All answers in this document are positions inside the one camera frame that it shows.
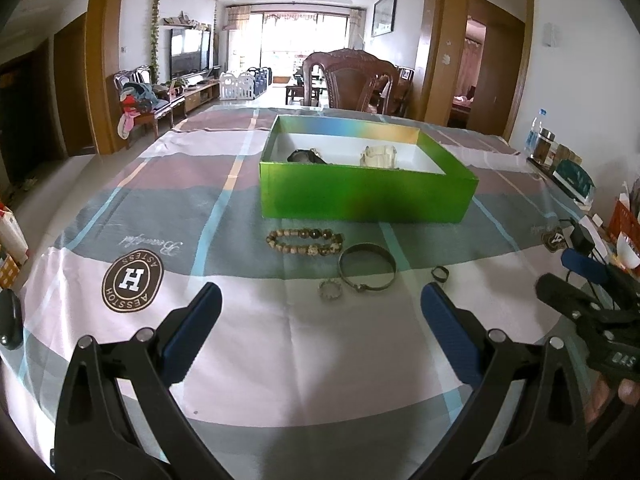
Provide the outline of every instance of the plastic bottle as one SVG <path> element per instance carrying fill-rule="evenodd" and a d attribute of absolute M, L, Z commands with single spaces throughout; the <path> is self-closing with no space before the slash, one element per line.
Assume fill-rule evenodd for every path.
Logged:
<path fill-rule="evenodd" d="M 538 135 L 542 132 L 542 119 L 546 116 L 546 110 L 540 109 L 540 113 L 536 115 L 531 123 L 531 131 L 527 136 L 527 140 L 524 143 L 524 154 L 528 157 L 533 155 L 533 150 L 536 149 L 536 143 L 538 142 Z"/>

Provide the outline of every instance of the hand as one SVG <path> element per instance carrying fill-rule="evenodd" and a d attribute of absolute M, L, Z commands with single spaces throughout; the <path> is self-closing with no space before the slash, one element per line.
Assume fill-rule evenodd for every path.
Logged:
<path fill-rule="evenodd" d="M 598 418 L 609 399 L 611 389 L 604 377 L 599 374 L 591 391 L 591 397 L 584 407 L 584 418 L 587 424 Z M 618 397 L 629 406 L 636 406 L 640 400 L 640 383 L 624 379 L 618 387 Z"/>

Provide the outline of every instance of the plastic basket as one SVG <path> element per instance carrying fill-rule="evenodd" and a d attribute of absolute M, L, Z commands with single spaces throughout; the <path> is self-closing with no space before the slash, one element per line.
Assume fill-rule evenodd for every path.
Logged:
<path fill-rule="evenodd" d="M 614 244 L 620 233 L 625 233 L 636 247 L 640 247 L 640 223 L 620 200 L 616 201 L 616 208 L 613 210 L 607 231 Z M 640 267 L 636 267 L 632 272 L 640 276 Z"/>

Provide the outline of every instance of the artificial vine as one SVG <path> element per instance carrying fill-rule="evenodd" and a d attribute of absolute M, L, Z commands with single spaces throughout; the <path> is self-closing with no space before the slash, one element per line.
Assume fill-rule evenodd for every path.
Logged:
<path fill-rule="evenodd" d="M 159 66 L 158 66 L 158 37 L 159 37 L 159 8 L 160 0 L 153 0 L 151 6 L 151 81 L 158 82 Z"/>

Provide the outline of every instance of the screw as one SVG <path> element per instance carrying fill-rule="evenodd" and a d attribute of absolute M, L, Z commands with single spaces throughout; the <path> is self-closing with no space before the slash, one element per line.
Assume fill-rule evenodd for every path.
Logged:
<path fill-rule="evenodd" d="M 507 340 L 507 335 L 502 330 L 494 328 L 489 330 L 489 339 L 494 343 L 504 343 Z"/>
<path fill-rule="evenodd" d="M 146 343 L 154 336 L 154 330 L 152 328 L 141 328 L 136 332 L 136 339 L 141 343 Z"/>
<path fill-rule="evenodd" d="M 552 337 L 549 340 L 549 344 L 556 350 L 561 350 L 562 348 L 564 348 L 564 341 L 562 341 L 562 339 L 560 339 L 559 337 Z"/>
<path fill-rule="evenodd" d="M 84 350 L 88 348 L 88 346 L 94 342 L 94 338 L 90 335 L 83 335 L 80 339 L 78 339 L 78 346 Z"/>

